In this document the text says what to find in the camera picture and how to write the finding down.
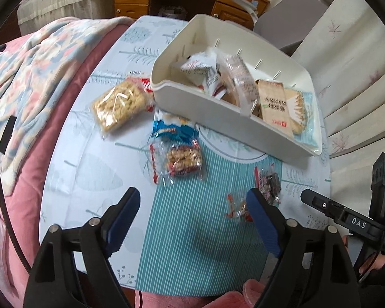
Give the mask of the person's right hand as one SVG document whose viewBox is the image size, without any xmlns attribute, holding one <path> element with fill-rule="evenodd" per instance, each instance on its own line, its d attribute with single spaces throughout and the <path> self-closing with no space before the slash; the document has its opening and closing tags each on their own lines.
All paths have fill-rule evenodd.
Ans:
<svg viewBox="0 0 385 308">
<path fill-rule="evenodd" d="M 362 239 L 349 234 L 342 240 L 359 283 L 362 283 L 371 271 L 380 270 L 385 265 L 385 255 L 369 247 Z"/>
</svg>

